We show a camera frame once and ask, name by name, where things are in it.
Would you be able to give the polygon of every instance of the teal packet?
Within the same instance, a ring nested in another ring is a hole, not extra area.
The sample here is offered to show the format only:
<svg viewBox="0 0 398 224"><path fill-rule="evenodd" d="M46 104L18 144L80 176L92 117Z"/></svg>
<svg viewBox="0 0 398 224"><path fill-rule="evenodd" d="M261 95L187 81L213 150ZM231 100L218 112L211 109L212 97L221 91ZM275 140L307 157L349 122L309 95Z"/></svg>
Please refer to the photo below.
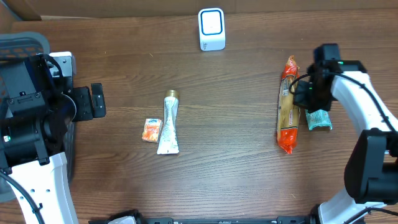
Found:
<svg viewBox="0 0 398 224"><path fill-rule="evenodd" d="M329 113L327 111L317 110L316 112L309 113L308 110L305 110L305 117L307 118L310 131L316 127L329 127L332 130Z"/></svg>

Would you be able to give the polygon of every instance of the white tube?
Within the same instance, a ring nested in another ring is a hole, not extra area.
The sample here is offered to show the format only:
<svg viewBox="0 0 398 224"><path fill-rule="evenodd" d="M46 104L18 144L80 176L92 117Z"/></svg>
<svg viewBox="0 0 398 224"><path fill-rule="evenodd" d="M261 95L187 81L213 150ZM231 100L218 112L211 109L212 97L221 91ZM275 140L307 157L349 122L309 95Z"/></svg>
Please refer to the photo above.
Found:
<svg viewBox="0 0 398 224"><path fill-rule="evenodd" d="M179 94L175 90L168 90L164 98L164 127L160 135L158 154L177 154L178 143L175 131L175 119L178 110Z"/></svg>

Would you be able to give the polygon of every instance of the orange packet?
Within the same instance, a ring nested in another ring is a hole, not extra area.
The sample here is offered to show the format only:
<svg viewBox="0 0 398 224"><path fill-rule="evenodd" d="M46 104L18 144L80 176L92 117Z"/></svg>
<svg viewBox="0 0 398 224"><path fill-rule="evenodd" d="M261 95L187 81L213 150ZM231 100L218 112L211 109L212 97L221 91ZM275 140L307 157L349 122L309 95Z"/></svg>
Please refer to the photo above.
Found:
<svg viewBox="0 0 398 224"><path fill-rule="evenodd" d="M300 108L293 105L293 94L289 91L290 84L299 77L299 67L293 57L293 55L289 57L282 73L278 103L277 142L288 154L291 154L297 145L297 128L300 120Z"/></svg>
<svg viewBox="0 0 398 224"><path fill-rule="evenodd" d="M144 132L142 133L142 140L148 142L158 142L159 133L162 127L162 120L149 118L145 120Z"/></svg>

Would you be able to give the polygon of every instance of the wooden table surface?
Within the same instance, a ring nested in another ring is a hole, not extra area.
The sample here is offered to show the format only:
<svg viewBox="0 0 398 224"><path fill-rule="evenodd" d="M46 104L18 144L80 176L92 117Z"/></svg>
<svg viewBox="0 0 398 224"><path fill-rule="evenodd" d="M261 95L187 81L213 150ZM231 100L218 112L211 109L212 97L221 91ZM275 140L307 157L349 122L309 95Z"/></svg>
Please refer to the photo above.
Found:
<svg viewBox="0 0 398 224"><path fill-rule="evenodd" d="M305 215L329 200L358 139L342 106L330 111L332 131L310 132L302 114L292 155L275 136L284 63L295 55L304 74L322 43L362 61L398 116L398 9L225 19L218 52L200 50L197 16L14 23L13 32L40 32L54 52L74 53L75 86L103 84L106 117L78 123L70 190L80 223L132 208L147 217ZM146 118L163 119L169 89L180 92L180 154L160 156L141 134ZM398 219L374 212L367 221ZM0 204L0 222L24 222L16 201Z"/></svg>

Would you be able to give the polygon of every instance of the gray plastic basket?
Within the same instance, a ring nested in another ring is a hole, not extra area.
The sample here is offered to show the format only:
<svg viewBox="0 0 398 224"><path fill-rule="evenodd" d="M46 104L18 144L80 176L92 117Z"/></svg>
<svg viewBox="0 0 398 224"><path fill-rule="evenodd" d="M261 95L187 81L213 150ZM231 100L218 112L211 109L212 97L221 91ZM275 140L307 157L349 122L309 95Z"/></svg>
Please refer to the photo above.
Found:
<svg viewBox="0 0 398 224"><path fill-rule="evenodd" d="M36 32L21 32L18 34L0 35L0 59L2 61L49 53L50 44L42 34ZM7 97L7 89L5 85L3 85L3 80L0 77L0 103ZM70 123L64 139L65 154L68 160L69 183L73 175L73 158L75 157L74 139L75 123ZM0 203L13 200L14 198L14 192L9 184L4 179L0 178Z"/></svg>

